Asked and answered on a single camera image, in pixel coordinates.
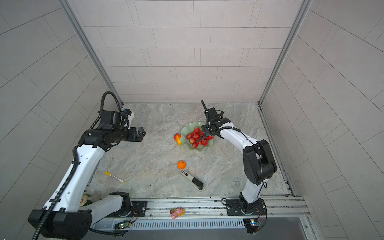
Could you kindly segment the red grape bunch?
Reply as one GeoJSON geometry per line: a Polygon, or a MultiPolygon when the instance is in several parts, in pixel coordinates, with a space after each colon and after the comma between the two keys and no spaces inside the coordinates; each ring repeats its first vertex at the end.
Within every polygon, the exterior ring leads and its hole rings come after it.
{"type": "Polygon", "coordinates": [[[195,127],[194,130],[186,135],[188,143],[193,149],[199,147],[207,147],[208,143],[211,143],[214,137],[204,136],[204,133],[200,127],[195,127]]]}

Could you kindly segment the red yellow mango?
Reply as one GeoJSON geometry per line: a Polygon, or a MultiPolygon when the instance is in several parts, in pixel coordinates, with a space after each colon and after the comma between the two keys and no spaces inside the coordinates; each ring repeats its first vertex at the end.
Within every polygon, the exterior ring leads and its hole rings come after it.
{"type": "Polygon", "coordinates": [[[175,142],[177,143],[178,146],[180,146],[182,143],[181,143],[181,135],[180,134],[175,134],[174,135],[174,140],[175,142]]]}

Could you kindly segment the orange tangerine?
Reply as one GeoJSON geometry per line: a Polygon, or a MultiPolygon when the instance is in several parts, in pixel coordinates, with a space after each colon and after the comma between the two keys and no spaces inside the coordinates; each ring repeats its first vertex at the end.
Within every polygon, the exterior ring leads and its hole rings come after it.
{"type": "Polygon", "coordinates": [[[178,169],[183,170],[186,167],[186,162],[185,161],[179,161],[177,163],[177,167],[178,167],[178,169]]]}

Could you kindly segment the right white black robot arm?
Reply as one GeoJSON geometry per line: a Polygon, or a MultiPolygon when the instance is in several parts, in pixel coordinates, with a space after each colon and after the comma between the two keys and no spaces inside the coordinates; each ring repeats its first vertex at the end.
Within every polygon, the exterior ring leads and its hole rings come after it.
{"type": "Polygon", "coordinates": [[[277,172],[271,147],[266,140],[256,140],[243,133],[223,111],[208,109],[205,104],[206,124],[202,126],[203,134],[208,137],[219,137],[232,143],[243,155],[244,173],[247,177],[245,188],[239,195],[239,207],[244,215],[267,215],[261,191],[267,187],[267,181],[277,172]]]}

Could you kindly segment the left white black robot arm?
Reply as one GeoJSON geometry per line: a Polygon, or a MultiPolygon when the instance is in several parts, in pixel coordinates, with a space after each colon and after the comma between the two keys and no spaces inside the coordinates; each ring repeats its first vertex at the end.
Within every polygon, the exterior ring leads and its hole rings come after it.
{"type": "Polygon", "coordinates": [[[130,195],[114,192],[81,209],[81,199],[105,152],[120,142],[141,142],[146,135],[142,127],[87,130],[72,150],[73,161],[54,194],[40,210],[33,210],[28,222],[36,229],[33,239],[80,240],[91,226],[110,214],[129,216],[135,210],[130,195]]]}

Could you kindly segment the green scalloped fruit bowl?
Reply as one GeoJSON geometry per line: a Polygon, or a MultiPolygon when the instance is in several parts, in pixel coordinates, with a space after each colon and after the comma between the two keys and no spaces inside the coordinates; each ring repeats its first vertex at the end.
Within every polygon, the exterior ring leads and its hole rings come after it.
{"type": "Polygon", "coordinates": [[[203,134],[203,125],[204,123],[194,122],[187,124],[181,130],[180,142],[186,147],[187,150],[197,150],[202,152],[206,148],[213,146],[214,137],[207,137],[203,134]]]}

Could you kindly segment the pink toy fruit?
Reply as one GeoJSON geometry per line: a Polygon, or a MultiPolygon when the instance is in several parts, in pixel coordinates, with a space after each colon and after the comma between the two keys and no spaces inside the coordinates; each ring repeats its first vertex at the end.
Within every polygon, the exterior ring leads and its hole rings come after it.
{"type": "Polygon", "coordinates": [[[170,210],[170,215],[173,220],[185,214],[185,209],[182,207],[176,207],[170,210]]]}

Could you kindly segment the yellow white marker pen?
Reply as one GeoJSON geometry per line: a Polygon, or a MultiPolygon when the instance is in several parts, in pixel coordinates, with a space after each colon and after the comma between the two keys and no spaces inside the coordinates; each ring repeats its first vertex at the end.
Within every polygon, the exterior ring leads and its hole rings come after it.
{"type": "Polygon", "coordinates": [[[123,183],[123,184],[125,183],[124,180],[122,180],[121,178],[119,178],[119,177],[117,177],[117,176],[115,176],[115,175],[113,175],[113,174],[111,174],[111,173],[109,173],[109,172],[104,172],[104,174],[107,175],[107,176],[109,176],[109,177],[111,177],[111,178],[114,178],[114,179],[118,180],[119,182],[121,182],[121,183],[123,183]]]}

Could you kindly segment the white black handheld device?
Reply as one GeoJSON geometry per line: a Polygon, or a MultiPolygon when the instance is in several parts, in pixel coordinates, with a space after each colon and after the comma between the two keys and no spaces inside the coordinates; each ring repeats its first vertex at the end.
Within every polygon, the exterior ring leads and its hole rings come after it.
{"type": "Polygon", "coordinates": [[[204,184],[200,180],[198,180],[196,177],[194,177],[193,175],[191,175],[190,173],[184,170],[181,172],[181,176],[198,191],[203,191],[204,184]]]}

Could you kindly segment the left green circuit board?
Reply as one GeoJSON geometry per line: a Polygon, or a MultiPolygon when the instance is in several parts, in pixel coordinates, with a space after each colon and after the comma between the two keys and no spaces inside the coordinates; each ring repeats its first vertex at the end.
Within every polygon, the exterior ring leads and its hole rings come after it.
{"type": "Polygon", "coordinates": [[[132,223],[130,221],[124,221],[124,222],[117,223],[114,226],[114,229],[115,230],[129,229],[131,227],[131,225],[132,225],[132,223]]]}

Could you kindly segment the green circuit board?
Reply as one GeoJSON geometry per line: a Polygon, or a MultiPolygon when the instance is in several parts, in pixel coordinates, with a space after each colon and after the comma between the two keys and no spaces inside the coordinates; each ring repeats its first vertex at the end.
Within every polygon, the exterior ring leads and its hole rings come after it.
{"type": "Polygon", "coordinates": [[[132,223],[130,221],[124,221],[124,222],[117,223],[114,226],[114,229],[115,230],[129,229],[131,227],[131,225],[132,225],[132,223]]]}
{"type": "Polygon", "coordinates": [[[256,233],[259,230],[261,224],[258,219],[243,219],[243,222],[248,234],[256,233]]]}

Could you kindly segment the right green circuit board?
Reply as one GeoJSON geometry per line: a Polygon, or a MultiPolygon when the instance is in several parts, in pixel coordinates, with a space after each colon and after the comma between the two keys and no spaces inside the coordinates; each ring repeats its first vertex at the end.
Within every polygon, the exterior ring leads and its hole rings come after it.
{"type": "Polygon", "coordinates": [[[258,219],[243,219],[243,222],[248,234],[256,233],[259,230],[261,224],[258,219]]]}

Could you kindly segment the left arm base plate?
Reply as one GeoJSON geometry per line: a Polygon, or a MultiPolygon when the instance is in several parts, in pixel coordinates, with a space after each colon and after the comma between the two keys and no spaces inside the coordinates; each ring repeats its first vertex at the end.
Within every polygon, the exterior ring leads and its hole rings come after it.
{"type": "Polygon", "coordinates": [[[116,212],[111,213],[108,217],[144,217],[147,208],[147,201],[132,201],[129,193],[112,192],[110,196],[121,196],[123,198],[122,206],[116,212]]]}

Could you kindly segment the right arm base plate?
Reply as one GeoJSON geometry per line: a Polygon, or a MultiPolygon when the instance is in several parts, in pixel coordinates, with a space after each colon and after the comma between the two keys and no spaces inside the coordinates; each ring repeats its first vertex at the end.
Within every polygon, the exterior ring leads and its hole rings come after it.
{"type": "Polygon", "coordinates": [[[248,203],[242,203],[239,199],[223,199],[222,203],[227,208],[228,216],[266,216],[268,214],[265,201],[262,199],[250,204],[250,209],[243,209],[248,203]]]}

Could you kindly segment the aluminium mounting rail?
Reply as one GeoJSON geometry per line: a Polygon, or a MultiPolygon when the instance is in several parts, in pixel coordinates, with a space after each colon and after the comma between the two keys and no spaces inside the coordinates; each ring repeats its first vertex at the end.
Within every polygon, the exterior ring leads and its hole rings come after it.
{"type": "Polygon", "coordinates": [[[223,199],[239,199],[237,197],[203,197],[203,198],[146,198],[133,199],[132,201],[147,201],[144,217],[134,217],[134,220],[153,221],[170,220],[170,210],[176,207],[185,209],[185,214],[177,220],[184,219],[229,219],[229,218],[290,218],[310,217],[307,203],[302,197],[292,196],[264,196],[267,212],[266,216],[228,216],[227,208],[222,203],[223,199]]]}

